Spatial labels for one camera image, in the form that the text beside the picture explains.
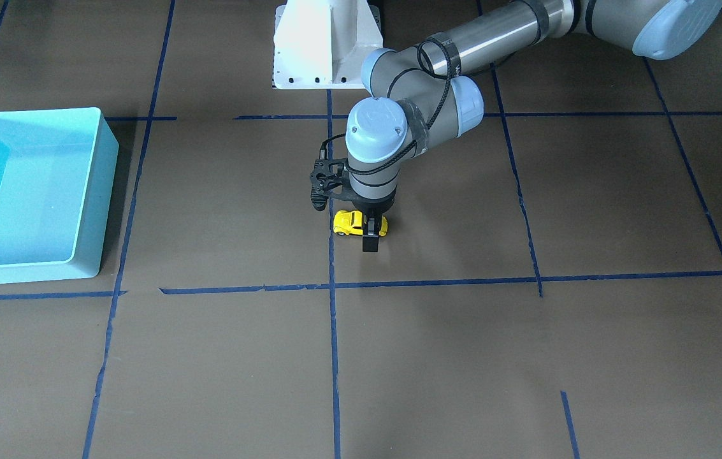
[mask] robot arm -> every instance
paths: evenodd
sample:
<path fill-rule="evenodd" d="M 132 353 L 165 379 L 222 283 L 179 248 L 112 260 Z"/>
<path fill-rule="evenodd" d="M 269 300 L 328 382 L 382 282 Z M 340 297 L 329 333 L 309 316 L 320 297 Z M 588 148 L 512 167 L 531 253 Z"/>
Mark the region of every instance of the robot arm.
<path fill-rule="evenodd" d="M 480 90 L 465 73 L 570 32 L 669 59 L 701 37 L 721 7 L 722 0 L 514 0 L 401 52 L 374 50 L 361 68 L 371 97 L 352 108 L 341 135 L 349 157 L 326 159 L 334 139 L 322 144 L 310 175 L 312 205 L 321 211 L 329 198 L 351 201 L 364 214 L 363 250 L 376 252 L 400 164 L 482 120 Z"/>

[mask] yellow toy car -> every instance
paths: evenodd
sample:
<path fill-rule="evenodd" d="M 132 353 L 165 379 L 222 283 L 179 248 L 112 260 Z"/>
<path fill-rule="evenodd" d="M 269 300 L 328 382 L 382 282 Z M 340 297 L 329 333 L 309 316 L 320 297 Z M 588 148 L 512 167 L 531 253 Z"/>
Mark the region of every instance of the yellow toy car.
<path fill-rule="evenodd" d="M 380 235 L 385 236 L 389 229 L 386 217 L 380 224 Z M 338 211 L 332 220 L 332 230 L 338 236 L 357 235 L 363 236 L 363 213 L 361 211 Z"/>

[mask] white plastic bracket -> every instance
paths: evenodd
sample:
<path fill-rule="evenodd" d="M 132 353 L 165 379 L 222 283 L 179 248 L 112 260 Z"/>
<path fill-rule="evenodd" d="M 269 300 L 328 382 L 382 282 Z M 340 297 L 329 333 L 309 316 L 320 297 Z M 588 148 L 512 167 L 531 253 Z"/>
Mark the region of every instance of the white plastic bracket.
<path fill-rule="evenodd" d="M 366 0 L 288 0 L 276 9 L 273 84 L 279 89 L 363 89 L 361 64 L 384 46 Z"/>

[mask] storage box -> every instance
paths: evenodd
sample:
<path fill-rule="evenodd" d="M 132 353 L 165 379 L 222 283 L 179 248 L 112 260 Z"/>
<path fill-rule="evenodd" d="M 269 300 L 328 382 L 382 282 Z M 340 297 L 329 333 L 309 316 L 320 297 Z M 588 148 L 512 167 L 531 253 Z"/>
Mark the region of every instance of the storage box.
<path fill-rule="evenodd" d="M 0 112 L 0 284 L 98 273 L 118 147 L 98 108 Z"/>

